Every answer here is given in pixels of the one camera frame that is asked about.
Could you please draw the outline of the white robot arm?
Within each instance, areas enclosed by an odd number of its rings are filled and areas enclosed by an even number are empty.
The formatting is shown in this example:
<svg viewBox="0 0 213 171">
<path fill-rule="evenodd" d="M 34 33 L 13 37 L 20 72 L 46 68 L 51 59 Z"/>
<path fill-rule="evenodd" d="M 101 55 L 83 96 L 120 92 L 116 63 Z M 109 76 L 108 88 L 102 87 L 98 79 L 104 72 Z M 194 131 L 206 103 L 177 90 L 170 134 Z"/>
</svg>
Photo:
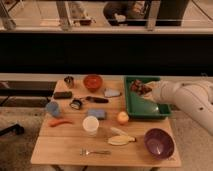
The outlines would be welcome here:
<svg viewBox="0 0 213 171">
<path fill-rule="evenodd" d="M 152 90 L 155 102 L 173 104 L 213 136 L 213 83 L 159 81 Z"/>
</svg>

